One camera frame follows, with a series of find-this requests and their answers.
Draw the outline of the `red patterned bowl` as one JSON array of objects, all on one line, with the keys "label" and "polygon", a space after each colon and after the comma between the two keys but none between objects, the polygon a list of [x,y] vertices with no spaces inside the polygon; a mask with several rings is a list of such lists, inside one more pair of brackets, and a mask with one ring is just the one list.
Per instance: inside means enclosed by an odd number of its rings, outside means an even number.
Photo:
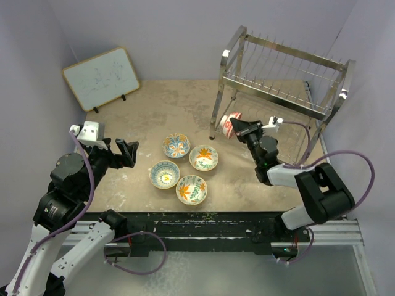
[{"label": "red patterned bowl", "polygon": [[231,118],[240,119],[242,117],[242,113],[240,112],[232,112],[229,115],[224,115],[220,120],[220,127],[222,129],[223,135],[230,139],[234,135],[233,125],[230,121]]}]

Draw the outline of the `orange flower green leaf bowl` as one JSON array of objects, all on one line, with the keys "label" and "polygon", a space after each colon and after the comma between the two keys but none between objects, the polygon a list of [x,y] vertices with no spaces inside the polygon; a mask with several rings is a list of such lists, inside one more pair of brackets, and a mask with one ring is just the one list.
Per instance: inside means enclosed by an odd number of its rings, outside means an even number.
[{"label": "orange flower green leaf bowl", "polygon": [[199,145],[189,153],[189,162],[198,171],[213,170],[219,161],[218,152],[211,146]]}]

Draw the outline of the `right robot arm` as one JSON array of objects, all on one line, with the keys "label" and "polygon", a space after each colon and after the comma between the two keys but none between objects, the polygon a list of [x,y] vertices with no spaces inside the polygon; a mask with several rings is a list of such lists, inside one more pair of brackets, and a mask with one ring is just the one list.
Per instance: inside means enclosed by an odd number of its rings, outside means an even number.
[{"label": "right robot arm", "polygon": [[269,124],[261,121],[243,121],[231,118],[230,123],[239,142],[246,144],[254,163],[260,183],[268,186],[295,188],[302,198],[302,205],[280,216],[274,227],[275,236],[289,241],[296,229],[310,224],[323,224],[351,210],[355,200],[329,163],[312,168],[293,168],[278,159],[278,141],[266,135],[269,129],[278,130],[285,121],[271,117]]}]

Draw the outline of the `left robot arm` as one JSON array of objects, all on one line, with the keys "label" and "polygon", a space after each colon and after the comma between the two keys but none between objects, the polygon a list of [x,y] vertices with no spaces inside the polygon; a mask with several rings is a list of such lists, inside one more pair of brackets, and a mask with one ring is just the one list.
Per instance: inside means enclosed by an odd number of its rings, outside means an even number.
[{"label": "left robot arm", "polygon": [[109,168],[132,168],[138,142],[116,139],[120,149],[110,149],[110,139],[86,145],[75,141],[77,153],[65,154],[52,170],[47,193],[39,201],[33,217],[28,248],[10,283],[1,295],[64,295],[74,275],[106,243],[122,241],[127,235],[127,219],[108,210],[93,229],[71,251],[58,257],[60,248],[86,213],[94,191]]}]

